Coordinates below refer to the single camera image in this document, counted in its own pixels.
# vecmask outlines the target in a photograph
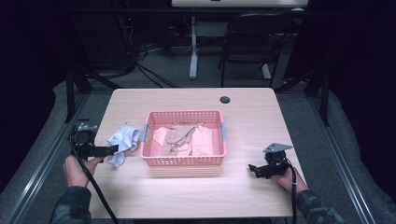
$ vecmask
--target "wooden table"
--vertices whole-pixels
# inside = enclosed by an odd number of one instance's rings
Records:
[[[231,99],[228,104],[220,97]],[[97,146],[130,125],[143,131],[150,111],[219,110],[224,117],[227,155],[221,166],[149,168],[139,150],[114,168],[105,161],[94,177],[118,218],[291,217],[290,194],[256,178],[248,164],[265,164],[271,143],[292,146],[272,89],[116,90],[96,135]],[[294,149],[288,159],[303,174]],[[93,187],[93,218],[109,217]]]

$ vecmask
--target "pink cloth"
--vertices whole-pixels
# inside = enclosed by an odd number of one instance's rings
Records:
[[[176,124],[171,129],[164,127],[154,132],[154,140],[162,146],[163,156],[189,156],[191,147],[188,145],[195,131],[193,125]]]
[[[213,131],[199,123],[197,130],[192,134],[192,156],[213,155]]]

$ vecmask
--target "basket handle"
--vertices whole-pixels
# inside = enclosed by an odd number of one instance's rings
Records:
[[[148,128],[149,126],[145,124],[145,127],[143,128],[143,132],[142,132],[142,142],[146,142],[146,137],[148,135]]]
[[[223,141],[227,140],[227,134],[225,132],[224,122],[221,123],[221,134],[222,134],[222,137],[223,137]]]

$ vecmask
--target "cloth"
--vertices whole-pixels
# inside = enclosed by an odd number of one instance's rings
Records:
[[[56,204],[50,223],[91,223],[91,192],[83,187],[69,187]]]
[[[183,147],[183,154],[186,154],[186,150],[188,148],[184,145],[190,142],[194,131],[195,126],[193,125],[173,125],[172,128],[166,132],[166,136],[162,144],[163,156],[177,156],[177,153],[181,147]]]
[[[212,138],[213,131],[199,123],[197,130],[192,134],[192,156],[212,156]]]
[[[153,138],[158,144],[160,144],[160,146],[163,145],[163,142],[165,141],[165,136],[168,131],[169,129],[165,127],[161,127],[154,131]],[[191,154],[191,147],[188,143],[184,144],[181,147],[177,147],[177,156],[190,156],[190,154]]]
[[[114,167],[119,167],[124,163],[125,156],[123,151],[134,151],[137,148],[137,141],[139,140],[140,132],[131,126],[120,128],[116,133],[107,139],[111,146],[119,145],[119,151],[113,156],[108,156],[107,160]]]
[[[308,224],[346,223],[329,203],[312,190],[303,190],[299,194],[297,207]]]

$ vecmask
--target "sleeve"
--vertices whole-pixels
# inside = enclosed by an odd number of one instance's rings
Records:
[[[346,223],[341,215],[312,190],[302,191],[297,206],[308,224]]]
[[[91,192],[83,187],[69,187],[56,204],[50,223],[91,223]]]

